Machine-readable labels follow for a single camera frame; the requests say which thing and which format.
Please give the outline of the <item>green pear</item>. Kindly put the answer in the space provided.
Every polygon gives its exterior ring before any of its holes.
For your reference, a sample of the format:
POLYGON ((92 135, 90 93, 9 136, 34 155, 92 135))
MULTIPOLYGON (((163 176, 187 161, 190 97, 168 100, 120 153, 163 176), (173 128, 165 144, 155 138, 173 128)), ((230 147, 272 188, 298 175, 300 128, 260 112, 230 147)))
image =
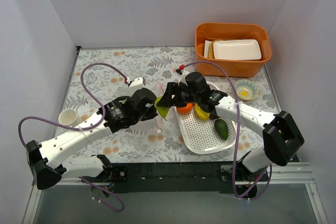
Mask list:
POLYGON ((162 98, 161 96, 157 97, 157 99, 154 103, 154 106, 155 106, 158 114, 165 119, 169 110, 170 110, 170 108, 165 108, 165 107, 158 106, 158 102, 161 100, 161 98, 162 98))

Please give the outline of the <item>clear zip top bag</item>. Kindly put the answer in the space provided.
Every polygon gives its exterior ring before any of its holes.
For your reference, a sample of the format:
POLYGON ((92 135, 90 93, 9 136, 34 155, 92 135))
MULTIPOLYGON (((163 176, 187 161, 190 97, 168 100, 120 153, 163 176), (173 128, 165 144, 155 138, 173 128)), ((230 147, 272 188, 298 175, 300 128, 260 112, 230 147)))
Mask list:
POLYGON ((154 107, 156 108, 156 111, 158 115, 155 117, 155 130, 157 134, 161 134, 163 131, 163 126, 166 121, 166 117, 169 113, 169 108, 159 107, 158 102, 161 100, 163 94, 165 92, 165 89, 163 88, 163 85, 161 82, 158 82, 155 88, 155 94, 156 94, 156 100, 154 103, 154 107))

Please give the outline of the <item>dark green avocado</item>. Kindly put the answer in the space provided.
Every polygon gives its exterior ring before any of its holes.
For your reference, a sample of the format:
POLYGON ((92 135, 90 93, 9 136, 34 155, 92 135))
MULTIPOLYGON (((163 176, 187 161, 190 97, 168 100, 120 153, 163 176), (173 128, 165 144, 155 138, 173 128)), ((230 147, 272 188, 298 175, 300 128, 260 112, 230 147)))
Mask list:
POLYGON ((227 140, 229 135, 229 129, 227 123, 222 119, 217 119, 214 123, 214 129, 217 135, 222 140, 227 140))

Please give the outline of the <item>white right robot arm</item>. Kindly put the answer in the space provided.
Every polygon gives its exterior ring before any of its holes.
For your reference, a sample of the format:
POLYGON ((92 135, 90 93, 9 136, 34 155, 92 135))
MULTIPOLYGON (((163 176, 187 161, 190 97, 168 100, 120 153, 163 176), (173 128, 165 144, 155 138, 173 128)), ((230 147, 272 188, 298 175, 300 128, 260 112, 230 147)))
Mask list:
POLYGON ((269 165, 286 166, 304 144, 304 138, 292 115, 261 111, 236 102, 227 93, 211 89, 199 72, 192 72, 180 82, 169 82, 157 108, 185 107, 195 103, 220 118, 245 126, 263 138, 263 147, 245 154, 237 163, 242 180, 251 180, 257 171, 269 165))

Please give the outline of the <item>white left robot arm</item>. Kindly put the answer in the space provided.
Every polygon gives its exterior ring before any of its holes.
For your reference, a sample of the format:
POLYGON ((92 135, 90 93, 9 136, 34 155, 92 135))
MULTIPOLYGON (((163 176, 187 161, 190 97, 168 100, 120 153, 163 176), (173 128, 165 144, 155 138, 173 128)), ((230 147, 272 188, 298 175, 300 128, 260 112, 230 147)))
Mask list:
POLYGON ((41 143, 28 142, 27 160, 37 188, 48 189, 64 178, 80 176, 90 178, 92 182, 108 181, 114 170, 105 155, 79 161, 71 159, 71 155, 96 140, 155 118, 155 101, 155 94, 142 88, 132 96, 122 96, 107 103, 74 130, 41 143))

